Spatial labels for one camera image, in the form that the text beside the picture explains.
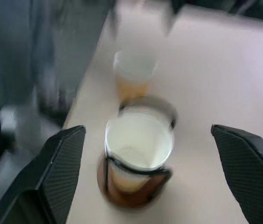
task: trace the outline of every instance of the table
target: table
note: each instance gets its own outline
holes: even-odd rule
[[[163,195],[144,210],[118,209],[98,189],[104,130],[119,105],[112,60],[120,43],[114,43],[106,24],[65,126],[87,129],[67,223],[246,224],[226,184],[210,127],[221,124],[263,137],[263,23],[187,9],[164,37],[159,14],[134,11],[121,9],[118,36],[143,48],[156,46],[159,68],[148,93],[178,111],[175,147],[166,163],[174,174]],[[142,21],[145,27],[139,27]],[[139,31],[131,34],[132,29]],[[143,36],[150,42],[143,43]]]

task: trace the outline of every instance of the orange liquid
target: orange liquid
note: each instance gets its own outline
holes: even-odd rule
[[[121,100],[145,96],[148,85],[149,82],[137,84],[117,75],[117,91]]]

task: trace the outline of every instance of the clear plastic cup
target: clear plastic cup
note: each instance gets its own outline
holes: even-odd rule
[[[117,52],[113,67],[119,98],[124,100],[145,96],[156,65],[156,60],[149,56],[127,51]]]

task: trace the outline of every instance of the cup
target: cup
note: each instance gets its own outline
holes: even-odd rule
[[[158,104],[164,110],[151,107],[157,105],[152,99],[139,97],[123,103],[119,117],[106,128],[105,170],[110,170],[113,183],[123,192],[139,191],[154,175],[165,174],[163,185],[172,175],[164,164],[174,145],[176,112],[166,108],[168,103]]]
[[[115,54],[113,68],[121,100],[145,96],[156,68],[156,61],[130,51]]]

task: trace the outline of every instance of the cup base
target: cup base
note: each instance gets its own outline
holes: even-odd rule
[[[162,190],[154,198],[148,199],[148,196],[155,191],[163,180],[163,176],[152,177],[143,187],[137,192],[124,192],[120,191],[113,182],[113,178],[108,176],[108,190],[104,188],[104,158],[105,155],[99,160],[97,168],[97,183],[100,191],[106,197],[106,199],[112,204],[129,209],[141,209],[154,202]]]

